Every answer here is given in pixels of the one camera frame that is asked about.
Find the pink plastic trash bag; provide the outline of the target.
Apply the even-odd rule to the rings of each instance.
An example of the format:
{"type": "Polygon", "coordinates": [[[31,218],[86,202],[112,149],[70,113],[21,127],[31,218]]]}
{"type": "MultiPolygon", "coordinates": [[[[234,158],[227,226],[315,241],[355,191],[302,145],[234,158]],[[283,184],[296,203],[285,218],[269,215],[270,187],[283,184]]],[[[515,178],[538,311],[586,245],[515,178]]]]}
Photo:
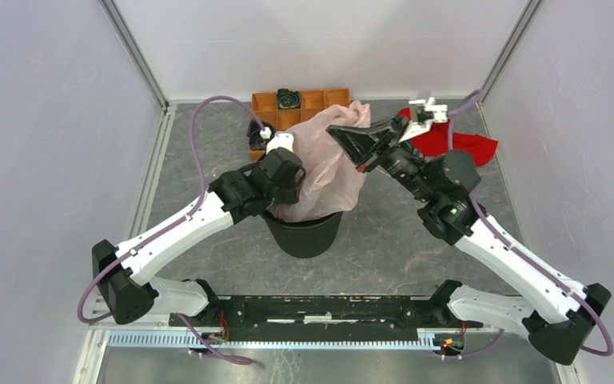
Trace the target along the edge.
{"type": "Polygon", "coordinates": [[[352,210],[366,175],[357,171],[326,129],[331,125],[360,129],[370,124],[370,105],[355,101],[349,106],[330,106],[287,129],[294,139],[293,152],[302,161],[306,176],[297,193],[297,203],[275,204],[269,212],[284,222],[305,222],[352,210]]]}

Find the black plastic trash bin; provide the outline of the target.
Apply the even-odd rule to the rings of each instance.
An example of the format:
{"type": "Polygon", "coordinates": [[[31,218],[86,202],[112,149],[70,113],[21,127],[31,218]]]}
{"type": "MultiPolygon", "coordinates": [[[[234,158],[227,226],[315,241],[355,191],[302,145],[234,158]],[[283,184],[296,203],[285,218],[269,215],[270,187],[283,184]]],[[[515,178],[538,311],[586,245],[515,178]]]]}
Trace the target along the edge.
{"type": "Polygon", "coordinates": [[[284,222],[264,212],[262,218],[276,244],[295,258],[315,258],[326,252],[335,242],[342,219],[342,212],[323,218],[284,222]]]}

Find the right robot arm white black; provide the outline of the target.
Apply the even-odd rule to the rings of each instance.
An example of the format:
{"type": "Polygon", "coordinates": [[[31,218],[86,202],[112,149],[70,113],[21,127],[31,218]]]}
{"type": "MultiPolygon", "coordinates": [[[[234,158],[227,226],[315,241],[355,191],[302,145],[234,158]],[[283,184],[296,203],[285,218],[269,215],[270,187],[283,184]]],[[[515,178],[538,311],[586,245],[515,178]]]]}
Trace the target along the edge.
{"type": "Polygon", "coordinates": [[[449,148],[423,158],[408,139],[413,124],[398,115],[370,128],[329,126],[330,137],[356,169],[384,170],[421,202],[417,211],[435,238],[487,266],[515,289],[513,297],[445,282],[445,296],[431,302],[431,319],[451,326],[458,319],[520,335],[542,355],[572,364],[593,330],[608,335],[601,314],[611,292],[561,273],[511,236],[473,198],[480,182],[472,155],[449,148]]]}

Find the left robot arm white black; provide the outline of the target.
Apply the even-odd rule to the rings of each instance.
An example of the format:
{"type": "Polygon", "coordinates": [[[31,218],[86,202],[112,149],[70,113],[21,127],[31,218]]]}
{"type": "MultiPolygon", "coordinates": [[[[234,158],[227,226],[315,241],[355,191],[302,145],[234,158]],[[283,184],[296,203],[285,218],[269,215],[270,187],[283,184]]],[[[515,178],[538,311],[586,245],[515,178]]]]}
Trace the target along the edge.
{"type": "Polygon", "coordinates": [[[205,194],[143,234],[117,245],[107,240],[91,250],[93,284],[118,325],[147,314],[184,314],[200,326],[213,324],[219,305],[202,280],[174,281],[157,273],[209,236],[274,203],[297,202],[305,176],[301,160],[286,148],[262,160],[223,173],[205,194]]]}

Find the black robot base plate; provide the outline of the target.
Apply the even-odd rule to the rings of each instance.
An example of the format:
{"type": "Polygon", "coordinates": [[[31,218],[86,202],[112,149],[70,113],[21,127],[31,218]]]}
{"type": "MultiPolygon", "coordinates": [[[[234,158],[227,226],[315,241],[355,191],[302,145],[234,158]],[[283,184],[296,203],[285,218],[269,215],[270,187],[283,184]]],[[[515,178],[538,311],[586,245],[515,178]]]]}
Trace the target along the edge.
{"type": "Polygon", "coordinates": [[[410,342],[417,331],[479,328],[448,308],[442,285],[430,296],[411,295],[216,295],[208,284],[209,305],[198,315],[169,325],[223,332],[227,342],[410,342]]]}

